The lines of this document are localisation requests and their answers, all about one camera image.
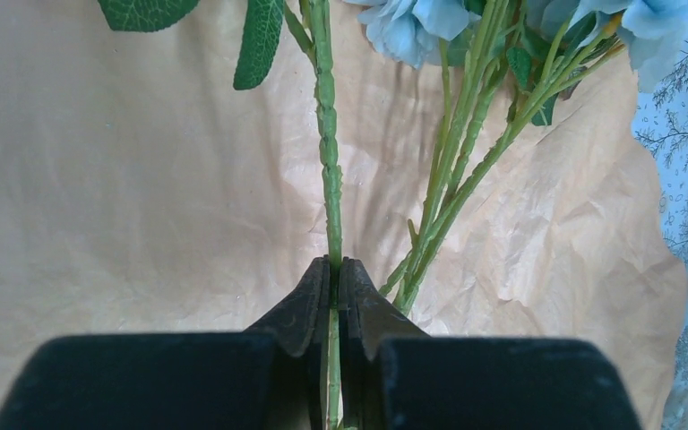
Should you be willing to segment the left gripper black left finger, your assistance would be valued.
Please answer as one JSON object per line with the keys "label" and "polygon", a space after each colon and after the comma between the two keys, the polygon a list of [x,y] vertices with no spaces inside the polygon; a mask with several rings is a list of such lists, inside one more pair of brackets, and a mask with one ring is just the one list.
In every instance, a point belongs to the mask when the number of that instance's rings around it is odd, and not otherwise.
{"label": "left gripper black left finger", "polygon": [[314,258],[292,291],[246,329],[274,340],[266,429],[326,427],[330,286],[330,259]]}

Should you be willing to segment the colourful flower bouquet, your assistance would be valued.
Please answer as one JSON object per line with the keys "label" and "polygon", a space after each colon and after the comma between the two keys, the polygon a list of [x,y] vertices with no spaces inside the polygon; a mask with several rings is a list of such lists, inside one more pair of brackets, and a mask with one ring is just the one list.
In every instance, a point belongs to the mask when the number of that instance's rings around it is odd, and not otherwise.
{"label": "colourful flower bouquet", "polygon": [[443,115],[410,248],[382,288],[407,312],[461,208],[528,125],[599,67],[629,58],[643,92],[673,70],[688,1],[364,1],[374,50],[441,70]]}

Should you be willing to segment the pink rose stem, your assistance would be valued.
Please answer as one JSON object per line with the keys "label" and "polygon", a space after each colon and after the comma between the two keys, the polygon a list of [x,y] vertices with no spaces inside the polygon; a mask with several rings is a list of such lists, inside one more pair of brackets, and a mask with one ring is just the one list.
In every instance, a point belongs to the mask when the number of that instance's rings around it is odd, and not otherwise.
{"label": "pink rose stem", "polygon": [[340,344],[336,301],[342,264],[341,170],[336,140],[337,112],[332,72],[330,5],[326,1],[302,1],[294,13],[285,1],[250,1],[247,4],[241,46],[233,77],[234,90],[250,90],[268,76],[280,43],[280,31],[287,26],[300,50],[314,69],[314,98],[320,134],[329,277],[321,289],[321,303],[314,333],[324,340],[321,352],[322,428],[340,428]]}

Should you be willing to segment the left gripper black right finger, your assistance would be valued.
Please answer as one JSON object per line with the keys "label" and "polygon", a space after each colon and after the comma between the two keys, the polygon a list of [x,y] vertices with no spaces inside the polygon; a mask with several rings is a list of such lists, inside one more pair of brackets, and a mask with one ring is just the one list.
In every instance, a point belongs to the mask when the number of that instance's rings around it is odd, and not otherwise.
{"label": "left gripper black right finger", "polygon": [[385,429],[379,347],[386,339],[427,333],[379,293],[361,261],[348,257],[340,267],[338,315],[343,425]]}

